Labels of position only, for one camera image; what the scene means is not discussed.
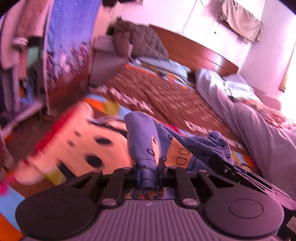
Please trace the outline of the blue patterned children's pants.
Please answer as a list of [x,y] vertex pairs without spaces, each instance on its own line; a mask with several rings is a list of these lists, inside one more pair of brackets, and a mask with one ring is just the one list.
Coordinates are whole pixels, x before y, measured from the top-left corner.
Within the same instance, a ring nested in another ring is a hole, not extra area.
[[124,120],[128,152],[139,185],[130,192],[133,199],[162,199],[166,194],[161,187],[166,167],[180,167],[196,174],[210,169],[212,156],[235,164],[229,144],[217,131],[187,137],[139,111],[128,113]]

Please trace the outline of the colourful monkey print bedsheet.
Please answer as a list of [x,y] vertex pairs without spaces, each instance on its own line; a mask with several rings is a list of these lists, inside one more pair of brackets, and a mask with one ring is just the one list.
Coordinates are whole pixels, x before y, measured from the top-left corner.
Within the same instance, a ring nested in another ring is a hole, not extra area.
[[123,121],[131,111],[149,114],[187,137],[220,132],[234,162],[259,174],[245,146],[194,85],[182,85],[172,76],[126,64],[88,95],[67,101],[73,105],[53,124],[30,118],[1,148],[1,158],[8,157],[16,165],[1,182],[1,240],[22,238],[15,209],[24,198],[96,169],[109,174],[132,166]]

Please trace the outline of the grey lilac blanket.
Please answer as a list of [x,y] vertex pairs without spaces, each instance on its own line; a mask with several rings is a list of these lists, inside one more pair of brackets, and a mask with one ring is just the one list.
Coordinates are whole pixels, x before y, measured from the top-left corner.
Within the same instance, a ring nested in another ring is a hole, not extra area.
[[295,133],[271,126],[255,109],[231,101],[214,71],[201,68],[195,78],[197,92],[244,142],[263,177],[295,198]]

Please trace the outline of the light blue pillow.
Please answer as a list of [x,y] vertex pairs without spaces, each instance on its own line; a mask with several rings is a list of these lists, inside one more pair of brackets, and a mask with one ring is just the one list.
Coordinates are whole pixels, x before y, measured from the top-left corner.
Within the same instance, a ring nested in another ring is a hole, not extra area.
[[137,64],[151,66],[159,70],[173,73],[182,78],[182,80],[188,80],[188,74],[191,72],[191,70],[187,66],[181,65],[180,63],[173,61],[171,59],[166,60],[140,56],[135,58],[134,61]]

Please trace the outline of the dark wooden headboard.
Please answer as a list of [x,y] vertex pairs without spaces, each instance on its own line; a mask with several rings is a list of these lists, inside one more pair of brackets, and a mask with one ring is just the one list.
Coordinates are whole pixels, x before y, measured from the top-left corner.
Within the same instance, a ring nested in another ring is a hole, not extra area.
[[161,27],[154,25],[149,25],[149,27],[159,36],[169,53],[169,59],[191,70],[188,80],[192,83],[195,82],[195,71],[200,68],[213,70],[220,76],[234,74],[238,71],[238,66],[193,40]]

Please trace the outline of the beige hanging garment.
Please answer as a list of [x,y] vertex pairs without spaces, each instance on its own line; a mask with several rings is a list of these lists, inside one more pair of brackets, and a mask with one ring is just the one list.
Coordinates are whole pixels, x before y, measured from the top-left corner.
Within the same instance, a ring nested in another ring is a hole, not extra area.
[[226,23],[244,43],[261,40],[262,22],[236,1],[219,1],[217,19]]

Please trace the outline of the dark quilted jacket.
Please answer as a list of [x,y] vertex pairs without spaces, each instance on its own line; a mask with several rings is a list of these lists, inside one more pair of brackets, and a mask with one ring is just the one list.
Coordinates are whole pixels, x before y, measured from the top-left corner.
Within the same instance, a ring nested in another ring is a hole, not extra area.
[[108,33],[119,56],[168,59],[168,51],[158,34],[149,26],[118,18],[109,26]]

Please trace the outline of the blue dotted curtain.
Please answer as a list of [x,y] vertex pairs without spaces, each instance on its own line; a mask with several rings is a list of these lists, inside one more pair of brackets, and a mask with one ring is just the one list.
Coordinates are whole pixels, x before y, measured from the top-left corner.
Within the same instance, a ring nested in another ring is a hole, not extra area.
[[91,40],[101,1],[54,1],[46,38],[45,77],[50,104],[86,80]]

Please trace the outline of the pink hanging clothes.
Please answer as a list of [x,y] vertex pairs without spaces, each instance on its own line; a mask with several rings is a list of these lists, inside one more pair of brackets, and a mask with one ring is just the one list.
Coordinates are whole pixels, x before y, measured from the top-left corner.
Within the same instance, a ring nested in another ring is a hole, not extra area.
[[44,35],[53,1],[19,1],[3,18],[1,26],[1,67],[18,68],[18,78],[27,77],[29,40]]

